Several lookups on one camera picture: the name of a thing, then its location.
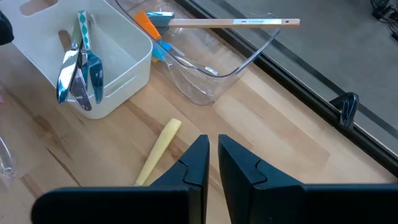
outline wooden tabletop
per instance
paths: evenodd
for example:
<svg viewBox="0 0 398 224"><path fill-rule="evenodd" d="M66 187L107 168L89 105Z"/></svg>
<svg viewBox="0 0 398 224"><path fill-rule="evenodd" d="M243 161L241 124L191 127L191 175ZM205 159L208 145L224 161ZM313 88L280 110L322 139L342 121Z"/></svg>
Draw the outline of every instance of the wooden tabletop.
<svg viewBox="0 0 398 224"><path fill-rule="evenodd" d="M217 51L238 57L225 47ZM0 181L2 224L30 223L35 199L52 189L133 184L171 118L182 126L146 183L170 168L200 134L209 135L207 223L230 223L218 168L219 134L305 183L396 182L255 65L209 106L192 104L152 67L149 83L100 120L59 105L54 87L12 44L0 47L0 68L0 136L18 165L15 179Z"/></svg>

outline wooden table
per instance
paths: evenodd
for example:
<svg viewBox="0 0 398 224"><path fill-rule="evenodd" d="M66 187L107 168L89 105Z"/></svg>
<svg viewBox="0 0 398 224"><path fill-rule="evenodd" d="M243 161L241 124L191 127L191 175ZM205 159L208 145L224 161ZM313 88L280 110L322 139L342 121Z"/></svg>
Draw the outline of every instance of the wooden table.
<svg viewBox="0 0 398 224"><path fill-rule="evenodd" d="M225 47L217 51L237 57ZM12 44L0 47L0 68L0 136L18 163L17 177L0 181L2 224L30 223L35 199L55 188L134 183L170 118L181 120L182 127L147 184L170 168L199 134L208 134L207 223L230 222L218 168L221 133L305 183L396 181L255 65L209 106L189 102L152 67L149 83L100 120L58 105L53 86Z"/></svg>

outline white plastic bin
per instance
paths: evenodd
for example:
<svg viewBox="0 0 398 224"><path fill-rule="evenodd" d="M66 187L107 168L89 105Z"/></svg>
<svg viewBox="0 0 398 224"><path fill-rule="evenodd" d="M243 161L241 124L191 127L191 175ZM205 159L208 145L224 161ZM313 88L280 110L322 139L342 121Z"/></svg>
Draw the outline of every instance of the white plastic bin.
<svg viewBox="0 0 398 224"><path fill-rule="evenodd" d="M69 94L68 102L90 119L108 115L141 89L149 80L152 42L140 29L104 0L58 0L31 16L21 14L20 6L29 0L1 0L0 9L10 20L15 46L55 87L65 54L58 37L60 30L71 35L77 11L93 16L91 42L104 69L104 98L97 105L89 82L93 107L84 111Z"/></svg>

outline gray floor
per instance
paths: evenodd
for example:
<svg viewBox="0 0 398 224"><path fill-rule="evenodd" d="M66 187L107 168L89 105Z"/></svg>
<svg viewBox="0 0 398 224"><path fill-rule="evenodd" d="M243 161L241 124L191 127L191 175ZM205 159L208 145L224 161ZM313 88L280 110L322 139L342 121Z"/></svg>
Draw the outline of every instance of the gray floor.
<svg viewBox="0 0 398 224"><path fill-rule="evenodd" d="M360 102L398 129L398 42L388 26L371 15L368 0L200 0L218 17L233 17L221 2L227 2L246 17L299 18L299 29L284 29L277 40L344 91L359 95ZM264 38L240 30L245 38L260 46ZM266 51L326 100L336 94L311 74L270 47ZM398 152L398 140L363 114L355 121Z"/></svg>

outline utensil handle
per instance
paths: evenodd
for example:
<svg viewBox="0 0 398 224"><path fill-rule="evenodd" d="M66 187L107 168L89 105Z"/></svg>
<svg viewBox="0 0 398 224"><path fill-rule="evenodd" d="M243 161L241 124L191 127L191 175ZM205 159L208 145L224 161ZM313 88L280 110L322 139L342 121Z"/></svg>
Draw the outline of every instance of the utensil handle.
<svg viewBox="0 0 398 224"><path fill-rule="evenodd" d="M178 28L297 28L300 19L172 19Z"/></svg>
<svg viewBox="0 0 398 224"><path fill-rule="evenodd" d="M156 163L162 157L164 151L167 149L167 146L169 146L170 142L172 141L180 127L181 121L174 118L172 118L166 124L163 131L157 138L155 145L148 156L148 159L145 161L145 164L138 175L135 185L141 186L142 184L144 184L145 180L148 178L149 174L156 166Z"/></svg>
<svg viewBox="0 0 398 224"><path fill-rule="evenodd" d="M91 50L91 42L90 42L90 28L88 27L87 11L80 10L77 12L77 16L79 20L81 36L83 37L83 43L85 49L89 51Z"/></svg>
<svg viewBox="0 0 398 224"><path fill-rule="evenodd" d="M75 20L75 25L73 26L73 33L72 33L72 49L78 49L81 43L81 32L80 32L80 25L78 19Z"/></svg>

